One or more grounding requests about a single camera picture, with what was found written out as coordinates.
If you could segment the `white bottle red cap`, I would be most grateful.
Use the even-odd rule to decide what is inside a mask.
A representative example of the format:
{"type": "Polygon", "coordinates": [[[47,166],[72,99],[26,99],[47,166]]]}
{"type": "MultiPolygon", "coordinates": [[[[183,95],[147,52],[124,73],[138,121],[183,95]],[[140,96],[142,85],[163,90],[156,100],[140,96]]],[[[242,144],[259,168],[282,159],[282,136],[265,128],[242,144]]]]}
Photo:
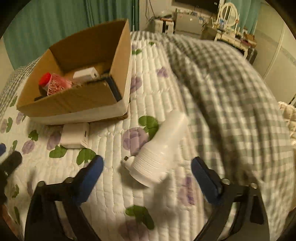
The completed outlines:
{"type": "Polygon", "coordinates": [[[38,82],[38,87],[41,96],[45,97],[48,95],[49,87],[52,81],[52,74],[47,72],[45,73],[38,82]]]}

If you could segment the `black power adapter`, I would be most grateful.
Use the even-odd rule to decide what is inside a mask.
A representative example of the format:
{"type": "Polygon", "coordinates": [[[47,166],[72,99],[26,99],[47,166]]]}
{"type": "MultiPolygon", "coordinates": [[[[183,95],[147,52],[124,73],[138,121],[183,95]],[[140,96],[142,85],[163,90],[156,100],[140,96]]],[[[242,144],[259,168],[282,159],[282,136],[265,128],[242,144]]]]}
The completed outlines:
{"type": "Polygon", "coordinates": [[[104,82],[104,81],[109,86],[109,88],[110,88],[113,96],[115,97],[116,101],[119,102],[120,100],[122,100],[122,95],[119,92],[119,88],[117,87],[114,79],[111,76],[102,77],[99,80],[95,80],[95,81],[89,81],[89,82],[87,82],[87,84],[93,84],[93,83],[104,82]]]}

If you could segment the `white charger block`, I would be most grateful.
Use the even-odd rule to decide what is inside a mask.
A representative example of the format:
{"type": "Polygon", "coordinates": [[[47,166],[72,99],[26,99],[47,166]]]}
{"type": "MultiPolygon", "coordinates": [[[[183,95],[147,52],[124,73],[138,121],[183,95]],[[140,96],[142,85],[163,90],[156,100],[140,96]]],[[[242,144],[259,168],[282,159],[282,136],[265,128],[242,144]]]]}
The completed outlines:
{"type": "Polygon", "coordinates": [[[63,126],[60,143],[66,149],[88,148],[89,123],[72,123],[63,126]]]}

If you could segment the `white floral quilt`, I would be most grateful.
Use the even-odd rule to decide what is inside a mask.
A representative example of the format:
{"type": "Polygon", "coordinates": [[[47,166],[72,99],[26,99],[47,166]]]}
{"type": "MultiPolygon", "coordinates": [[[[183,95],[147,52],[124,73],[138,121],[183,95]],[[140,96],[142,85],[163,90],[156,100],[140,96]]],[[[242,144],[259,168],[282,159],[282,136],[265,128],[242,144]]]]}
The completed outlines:
{"type": "Polygon", "coordinates": [[[8,179],[9,223],[23,238],[29,204],[39,181],[62,182],[100,155],[104,170],[82,210],[102,240],[193,240],[204,225],[203,197],[191,173],[196,154],[192,128],[177,148],[167,178],[152,188],[135,181],[122,160],[136,153],[174,109],[192,99],[173,73],[168,40],[132,43],[132,92],[125,120],[90,124],[86,149],[61,147],[62,128],[34,123],[16,102],[36,62],[19,68],[1,93],[1,142],[19,151],[22,164],[8,179]]]}

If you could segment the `red pouch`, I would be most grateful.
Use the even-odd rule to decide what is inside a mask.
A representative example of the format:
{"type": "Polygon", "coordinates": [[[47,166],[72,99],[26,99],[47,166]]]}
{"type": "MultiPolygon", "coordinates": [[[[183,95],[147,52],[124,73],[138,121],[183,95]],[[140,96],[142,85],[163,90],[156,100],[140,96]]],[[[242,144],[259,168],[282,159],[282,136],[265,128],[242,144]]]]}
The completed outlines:
{"type": "Polygon", "coordinates": [[[70,80],[67,80],[66,78],[60,75],[52,74],[47,88],[47,95],[50,96],[55,93],[69,89],[71,87],[72,82],[70,80]]]}

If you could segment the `grey checked bedspread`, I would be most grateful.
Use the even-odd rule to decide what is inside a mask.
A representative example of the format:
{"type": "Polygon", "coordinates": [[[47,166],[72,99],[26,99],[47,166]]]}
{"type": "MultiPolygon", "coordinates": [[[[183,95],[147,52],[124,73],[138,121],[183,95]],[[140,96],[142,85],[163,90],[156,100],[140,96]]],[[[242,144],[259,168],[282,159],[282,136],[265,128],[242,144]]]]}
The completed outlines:
{"type": "Polygon", "coordinates": [[[179,35],[134,32],[137,40],[168,40],[173,73],[188,90],[195,156],[221,178],[256,183],[271,240],[292,210],[295,161],[278,102],[257,71],[229,45],[179,35]]]}

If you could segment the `brown cardboard box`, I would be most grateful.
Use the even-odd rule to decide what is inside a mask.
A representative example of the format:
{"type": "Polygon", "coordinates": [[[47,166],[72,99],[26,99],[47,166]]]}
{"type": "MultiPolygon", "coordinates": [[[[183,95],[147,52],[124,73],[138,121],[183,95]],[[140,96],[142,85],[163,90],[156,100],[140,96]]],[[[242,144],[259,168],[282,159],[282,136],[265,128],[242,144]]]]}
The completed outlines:
{"type": "Polygon", "coordinates": [[[17,109],[45,125],[125,118],[131,47],[127,19],[105,22],[60,40],[35,65],[17,109]]]}

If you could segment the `white box in carton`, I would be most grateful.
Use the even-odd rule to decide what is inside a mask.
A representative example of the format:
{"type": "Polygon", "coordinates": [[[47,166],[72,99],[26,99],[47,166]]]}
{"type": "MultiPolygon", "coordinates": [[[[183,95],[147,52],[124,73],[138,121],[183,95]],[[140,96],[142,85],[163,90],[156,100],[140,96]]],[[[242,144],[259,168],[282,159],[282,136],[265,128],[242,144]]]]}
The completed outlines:
{"type": "Polygon", "coordinates": [[[89,67],[86,69],[75,71],[73,74],[73,82],[76,84],[94,81],[94,80],[97,80],[98,78],[99,78],[99,73],[94,67],[89,67]]]}

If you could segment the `green curtain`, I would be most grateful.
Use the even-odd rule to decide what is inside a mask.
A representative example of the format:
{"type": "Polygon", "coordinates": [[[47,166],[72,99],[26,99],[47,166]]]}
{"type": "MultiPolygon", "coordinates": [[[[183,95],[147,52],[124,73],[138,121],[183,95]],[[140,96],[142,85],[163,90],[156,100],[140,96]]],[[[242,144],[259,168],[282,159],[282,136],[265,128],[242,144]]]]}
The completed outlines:
{"type": "Polygon", "coordinates": [[[14,69],[41,56],[56,42],[97,24],[126,18],[139,29],[138,1],[30,1],[4,32],[14,69]]]}
{"type": "Polygon", "coordinates": [[[247,29],[249,34],[254,34],[258,15],[261,8],[260,0],[230,0],[227,3],[233,3],[239,13],[238,27],[242,31],[247,29]]]}

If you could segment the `white dressing table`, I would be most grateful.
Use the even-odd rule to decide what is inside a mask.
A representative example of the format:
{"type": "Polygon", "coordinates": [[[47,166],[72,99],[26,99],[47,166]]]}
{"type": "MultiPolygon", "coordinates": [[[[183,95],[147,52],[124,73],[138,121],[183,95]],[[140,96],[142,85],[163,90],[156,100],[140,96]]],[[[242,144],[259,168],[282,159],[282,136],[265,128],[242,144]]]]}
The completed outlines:
{"type": "Polygon", "coordinates": [[[244,59],[246,59],[251,65],[257,57],[257,50],[248,42],[245,42],[237,37],[233,37],[233,34],[228,34],[215,28],[204,26],[201,34],[201,40],[224,42],[239,51],[243,55],[244,59]]]}

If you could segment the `white suitcase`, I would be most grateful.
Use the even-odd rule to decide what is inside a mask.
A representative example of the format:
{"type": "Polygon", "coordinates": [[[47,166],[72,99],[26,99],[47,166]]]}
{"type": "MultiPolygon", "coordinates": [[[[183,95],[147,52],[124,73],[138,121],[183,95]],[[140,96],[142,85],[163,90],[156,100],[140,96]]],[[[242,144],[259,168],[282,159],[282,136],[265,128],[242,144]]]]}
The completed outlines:
{"type": "Polygon", "coordinates": [[[173,34],[175,23],[169,19],[155,19],[152,24],[154,33],[173,34]]]}

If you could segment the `silver mini fridge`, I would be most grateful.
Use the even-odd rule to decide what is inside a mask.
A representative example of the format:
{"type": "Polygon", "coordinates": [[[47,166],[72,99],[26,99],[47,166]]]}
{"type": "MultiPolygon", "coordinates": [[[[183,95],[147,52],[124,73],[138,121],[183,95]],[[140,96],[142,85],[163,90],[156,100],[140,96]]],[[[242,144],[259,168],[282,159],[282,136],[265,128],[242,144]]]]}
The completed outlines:
{"type": "Polygon", "coordinates": [[[175,32],[179,34],[201,35],[204,20],[202,16],[177,13],[175,32]]]}

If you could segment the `white oval mirror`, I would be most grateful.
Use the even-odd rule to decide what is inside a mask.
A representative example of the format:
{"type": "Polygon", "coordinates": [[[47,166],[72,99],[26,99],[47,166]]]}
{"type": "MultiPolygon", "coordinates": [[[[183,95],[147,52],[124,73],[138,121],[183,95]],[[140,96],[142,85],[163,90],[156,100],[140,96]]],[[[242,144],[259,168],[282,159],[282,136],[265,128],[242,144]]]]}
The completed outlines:
{"type": "Polygon", "coordinates": [[[235,27],[239,23],[239,13],[233,3],[225,3],[219,10],[218,25],[220,30],[235,27]]]}

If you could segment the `green curtain right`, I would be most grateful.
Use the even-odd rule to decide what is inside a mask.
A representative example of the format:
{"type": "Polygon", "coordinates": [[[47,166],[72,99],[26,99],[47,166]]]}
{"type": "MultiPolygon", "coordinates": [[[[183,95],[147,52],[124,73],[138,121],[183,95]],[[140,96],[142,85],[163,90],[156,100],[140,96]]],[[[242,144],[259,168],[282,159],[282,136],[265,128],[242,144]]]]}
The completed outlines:
{"type": "Polygon", "coordinates": [[[249,34],[254,34],[258,15],[261,8],[260,0],[230,0],[227,3],[233,3],[239,13],[238,27],[242,31],[247,29],[249,34]]]}

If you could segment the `black wall television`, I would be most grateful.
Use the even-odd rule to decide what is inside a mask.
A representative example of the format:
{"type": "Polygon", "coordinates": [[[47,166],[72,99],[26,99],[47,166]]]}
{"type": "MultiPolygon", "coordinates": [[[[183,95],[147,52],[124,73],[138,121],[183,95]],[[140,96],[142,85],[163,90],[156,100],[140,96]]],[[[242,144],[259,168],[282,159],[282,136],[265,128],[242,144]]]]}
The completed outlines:
{"type": "Polygon", "coordinates": [[[188,4],[195,8],[205,9],[210,13],[218,12],[219,0],[177,0],[177,3],[188,4]]]}

